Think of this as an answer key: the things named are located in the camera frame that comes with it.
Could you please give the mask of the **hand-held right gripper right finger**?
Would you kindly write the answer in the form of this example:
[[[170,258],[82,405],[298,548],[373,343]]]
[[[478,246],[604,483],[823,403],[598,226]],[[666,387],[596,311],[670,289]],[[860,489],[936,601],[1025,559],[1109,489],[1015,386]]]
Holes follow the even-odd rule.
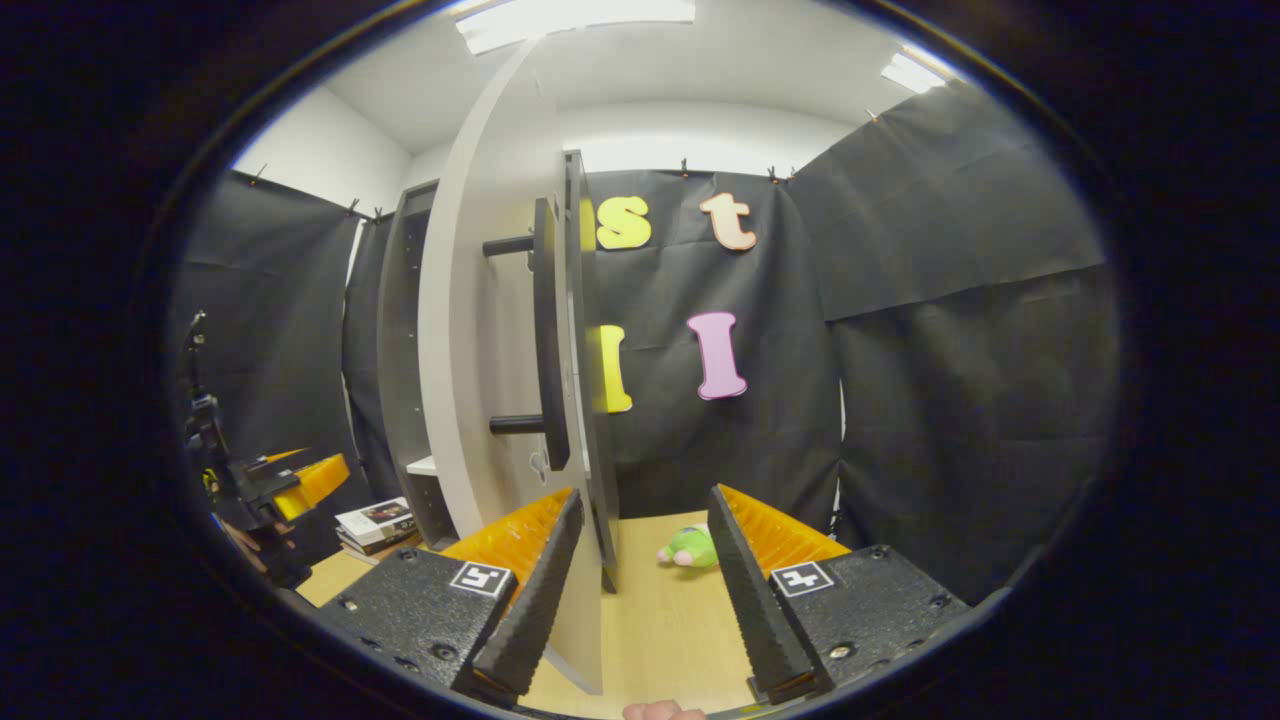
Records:
[[[707,521],[759,694],[861,688],[954,634],[972,606],[887,544],[851,550],[724,484]]]

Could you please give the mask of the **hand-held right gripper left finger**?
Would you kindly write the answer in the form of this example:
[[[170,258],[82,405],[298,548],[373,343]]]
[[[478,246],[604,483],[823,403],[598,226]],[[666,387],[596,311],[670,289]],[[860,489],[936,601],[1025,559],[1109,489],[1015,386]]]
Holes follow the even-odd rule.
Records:
[[[397,550],[317,615],[420,685],[516,701],[550,639],[582,525],[579,491],[559,489],[442,552]]]

